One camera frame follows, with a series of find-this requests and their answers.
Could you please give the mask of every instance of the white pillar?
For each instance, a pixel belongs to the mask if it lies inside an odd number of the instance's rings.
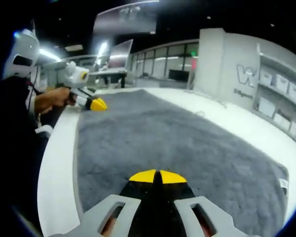
[[[200,30],[194,90],[214,97],[219,96],[224,35],[223,29]]]

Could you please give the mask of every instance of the glass wall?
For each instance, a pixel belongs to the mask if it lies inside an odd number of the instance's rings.
[[[196,68],[197,53],[198,43],[183,43],[134,54],[136,76],[145,73],[153,78],[168,79],[170,70],[190,72]]]

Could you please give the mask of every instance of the helmet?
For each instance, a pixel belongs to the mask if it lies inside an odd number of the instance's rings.
[[[107,236],[102,232],[112,218],[110,236],[249,237],[229,214],[195,197],[184,177],[155,169],[133,175],[120,195],[109,195],[85,212],[75,229],[52,237]]]
[[[31,31],[24,29],[15,32],[13,37],[13,46],[4,64],[2,79],[28,76],[39,57],[39,42]]]

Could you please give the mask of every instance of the window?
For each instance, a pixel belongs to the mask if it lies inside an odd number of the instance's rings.
[[[186,57],[184,63],[184,71],[196,70],[197,66],[197,56],[195,57]]]
[[[188,44],[186,47],[186,54],[188,54],[188,55],[195,54],[194,56],[197,56],[198,55],[198,43]]]
[[[143,74],[143,66],[144,66],[144,61],[143,60],[138,60],[137,61],[137,70],[136,70],[136,76],[141,76]]]
[[[170,70],[179,70],[182,71],[183,66],[183,57],[168,57],[166,78],[169,78]]]
[[[144,59],[144,53],[140,53],[138,55],[138,60],[143,60]]]
[[[156,49],[156,58],[165,57],[167,55],[167,48]]]
[[[148,73],[149,75],[151,75],[152,63],[153,63],[153,59],[146,59],[145,60],[144,73]]]
[[[136,67],[137,67],[137,55],[134,55],[132,60],[132,72],[136,71]]]
[[[169,47],[168,56],[178,56],[184,54],[184,44]]]
[[[160,57],[154,60],[154,68],[152,76],[155,78],[164,78],[164,67],[166,66],[166,58]]]
[[[146,52],[146,58],[153,58],[153,50]]]

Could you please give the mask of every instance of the person's hand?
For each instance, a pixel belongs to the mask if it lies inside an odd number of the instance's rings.
[[[41,112],[47,112],[50,107],[64,106],[65,103],[72,106],[75,105],[76,96],[73,96],[73,99],[70,99],[69,94],[69,88],[59,87],[36,96],[34,106],[35,113],[38,115]]]
[[[49,97],[52,100],[52,105],[55,106],[64,106],[65,103],[69,105],[75,105],[75,99],[74,100],[69,99],[69,93],[70,89],[67,87],[59,87],[57,89],[51,90],[46,93],[46,96]]]

